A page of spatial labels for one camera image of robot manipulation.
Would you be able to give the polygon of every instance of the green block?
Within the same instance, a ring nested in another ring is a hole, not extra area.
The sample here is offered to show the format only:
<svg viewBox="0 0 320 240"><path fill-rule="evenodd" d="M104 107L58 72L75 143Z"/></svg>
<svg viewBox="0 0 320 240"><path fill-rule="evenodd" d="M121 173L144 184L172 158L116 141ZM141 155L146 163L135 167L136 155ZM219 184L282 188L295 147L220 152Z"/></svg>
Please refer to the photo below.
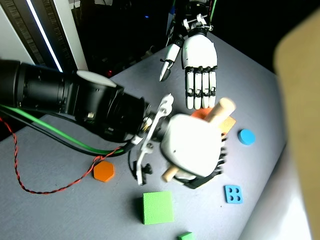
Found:
<svg viewBox="0 0 320 240"><path fill-rule="evenodd" d="M178 236L178 240L195 240L195 236L192 232L186 232L185 234Z"/></svg>
<svg viewBox="0 0 320 240"><path fill-rule="evenodd" d="M170 191L143 194L143 224L161 224L174 221Z"/></svg>

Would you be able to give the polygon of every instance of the gray table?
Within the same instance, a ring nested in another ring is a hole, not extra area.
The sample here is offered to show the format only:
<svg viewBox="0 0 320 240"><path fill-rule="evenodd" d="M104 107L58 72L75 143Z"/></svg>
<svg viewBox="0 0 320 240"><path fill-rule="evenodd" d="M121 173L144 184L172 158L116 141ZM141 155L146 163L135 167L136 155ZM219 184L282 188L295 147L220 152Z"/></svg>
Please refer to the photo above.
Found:
<svg viewBox="0 0 320 240"><path fill-rule="evenodd" d="M0 144L0 234L1 239L94 239L94 240L174 240L181 233L194 232L197 240L236 240L249 219L260 194L285 145L285 128L276 76L213 35L218 55L217 100L230 97L237 105L237 120L226 143L229 155L224 174L204 187L191 190L175 182L164 183L161 174L166 161L158 145L144 163L154 174L147 185L138 186L131 176L127 156L110 158L116 175L108 183L91 176L64 192L33 195L23 191L13 168L13 140ZM184 71L178 61L170 79L160 83L160 58L166 49L112 78L137 97L144 96L153 109L161 98L172 93L174 113L191 113L185 107ZM46 122L97 148L116 145L70 122L51 116ZM239 129L256 135L252 146L242 145ZM26 187L48 191L75 180L92 161L30 129L17 133L19 170ZM239 185L243 204L227 204L224 185ZM141 223L139 198L145 192L172 191L175 221L155 225Z"/></svg>

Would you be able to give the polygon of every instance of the orange hexagonal block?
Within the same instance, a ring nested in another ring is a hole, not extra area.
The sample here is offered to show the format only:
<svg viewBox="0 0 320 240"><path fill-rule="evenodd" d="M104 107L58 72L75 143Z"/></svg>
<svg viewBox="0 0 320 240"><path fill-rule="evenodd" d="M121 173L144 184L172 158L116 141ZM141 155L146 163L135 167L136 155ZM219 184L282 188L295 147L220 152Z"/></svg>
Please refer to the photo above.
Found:
<svg viewBox="0 0 320 240"><path fill-rule="evenodd" d="M93 169L93 177L104 183L112 179L115 174L115 166L108 161L98 163Z"/></svg>

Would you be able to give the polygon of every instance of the green foam block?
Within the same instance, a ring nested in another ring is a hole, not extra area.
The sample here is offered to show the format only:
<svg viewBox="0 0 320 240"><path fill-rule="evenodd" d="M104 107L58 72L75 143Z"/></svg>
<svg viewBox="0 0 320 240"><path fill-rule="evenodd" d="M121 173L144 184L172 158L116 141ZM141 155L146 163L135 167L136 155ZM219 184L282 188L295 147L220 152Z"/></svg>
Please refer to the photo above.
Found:
<svg viewBox="0 0 320 240"><path fill-rule="evenodd" d="M161 224L174 221L170 191L143 194L143 224Z"/></svg>
<svg viewBox="0 0 320 240"><path fill-rule="evenodd" d="M195 236L192 232L186 232L185 234L178 236L178 240L195 240Z"/></svg>

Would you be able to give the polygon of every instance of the orange wooden block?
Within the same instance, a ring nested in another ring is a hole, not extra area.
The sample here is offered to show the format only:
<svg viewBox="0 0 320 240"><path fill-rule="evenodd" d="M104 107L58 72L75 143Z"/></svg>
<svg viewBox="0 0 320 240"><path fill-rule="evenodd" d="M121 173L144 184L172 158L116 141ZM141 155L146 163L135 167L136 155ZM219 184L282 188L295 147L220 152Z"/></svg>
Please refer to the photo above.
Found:
<svg viewBox="0 0 320 240"><path fill-rule="evenodd" d="M104 183L112 179L115 174L115 166L108 161L102 161L93 168L93 177Z"/></svg>
<svg viewBox="0 0 320 240"><path fill-rule="evenodd" d="M191 114L191 116L199 119L204 119L210 112L212 108L200 108ZM228 133L230 129L236 124L236 120L230 116L223 123L220 124L219 128L222 133Z"/></svg>

